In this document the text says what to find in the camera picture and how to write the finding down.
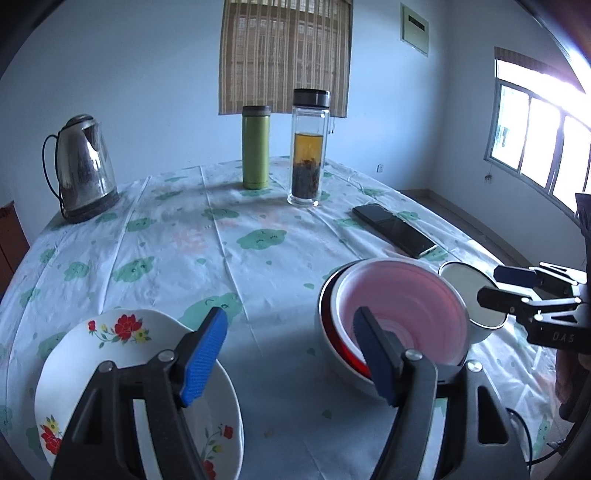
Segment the window blind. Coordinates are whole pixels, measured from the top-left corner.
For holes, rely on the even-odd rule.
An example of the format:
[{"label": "window blind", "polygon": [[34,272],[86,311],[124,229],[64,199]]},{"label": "window blind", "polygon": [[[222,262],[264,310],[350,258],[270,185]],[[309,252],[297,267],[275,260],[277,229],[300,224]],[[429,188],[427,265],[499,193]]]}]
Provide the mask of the window blind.
[{"label": "window blind", "polygon": [[219,113],[269,105],[291,113],[295,88],[331,93],[346,117],[352,0],[226,0],[220,41]]},{"label": "window blind", "polygon": [[547,63],[544,63],[543,61],[539,61],[516,51],[507,50],[506,48],[500,47],[495,47],[495,60],[507,61],[526,69],[535,70],[539,73],[545,73],[558,80],[570,83],[584,93],[583,87],[581,86],[577,76],[574,74],[571,68],[568,70],[559,70],[551,65],[548,65]]}]

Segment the electric kettle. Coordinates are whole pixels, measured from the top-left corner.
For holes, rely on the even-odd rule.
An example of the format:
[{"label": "electric kettle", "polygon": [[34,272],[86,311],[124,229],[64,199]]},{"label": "electric kettle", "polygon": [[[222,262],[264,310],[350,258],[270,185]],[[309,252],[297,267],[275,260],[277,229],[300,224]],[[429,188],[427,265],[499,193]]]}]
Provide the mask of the electric kettle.
[{"label": "electric kettle", "polygon": [[[56,192],[47,176],[45,146],[56,139]],[[53,195],[60,201],[62,216],[80,223],[111,208],[119,200],[117,184],[100,124],[90,115],[76,115],[57,135],[43,142],[43,172]]]}]

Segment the kettle base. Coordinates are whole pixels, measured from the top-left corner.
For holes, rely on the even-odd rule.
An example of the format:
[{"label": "kettle base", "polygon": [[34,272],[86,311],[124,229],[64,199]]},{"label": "kettle base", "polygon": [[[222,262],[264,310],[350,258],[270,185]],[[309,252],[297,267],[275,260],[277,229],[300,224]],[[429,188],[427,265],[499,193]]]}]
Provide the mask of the kettle base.
[{"label": "kettle base", "polygon": [[61,214],[68,223],[82,223],[107,211],[119,201],[117,189],[104,197],[75,210],[62,210]]}]

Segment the phone screen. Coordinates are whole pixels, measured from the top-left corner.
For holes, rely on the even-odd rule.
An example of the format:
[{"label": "phone screen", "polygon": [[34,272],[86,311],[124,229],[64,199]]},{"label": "phone screen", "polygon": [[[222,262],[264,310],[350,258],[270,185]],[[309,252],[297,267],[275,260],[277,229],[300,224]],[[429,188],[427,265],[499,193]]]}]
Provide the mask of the phone screen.
[{"label": "phone screen", "polygon": [[435,246],[416,228],[377,203],[355,207],[353,212],[414,258]]}]

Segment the white tablecloth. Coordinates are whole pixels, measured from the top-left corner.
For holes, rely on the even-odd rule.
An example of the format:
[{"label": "white tablecloth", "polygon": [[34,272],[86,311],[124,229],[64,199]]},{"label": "white tablecloth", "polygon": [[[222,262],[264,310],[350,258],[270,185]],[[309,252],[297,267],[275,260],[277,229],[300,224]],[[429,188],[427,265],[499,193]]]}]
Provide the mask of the white tablecloth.
[{"label": "white tablecloth", "polygon": [[[232,324],[220,361],[241,402],[241,479],[369,478],[394,411],[341,382],[314,332],[330,272],[398,255],[351,208],[379,202],[425,232],[438,244],[423,260],[434,271],[459,259],[492,275],[499,261],[418,203],[340,164],[327,162],[314,209],[287,203],[286,158],[272,159],[270,172],[260,191],[242,189],[239,161],[165,173],[123,186],[119,203],[98,218],[56,218],[41,233],[0,305],[0,431],[36,479],[49,475],[33,409],[43,362],[74,325],[119,306],[161,310],[190,327],[211,306],[226,309]],[[525,417],[535,456],[555,408],[553,352],[528,345],[510,321],[470,357]]]}]

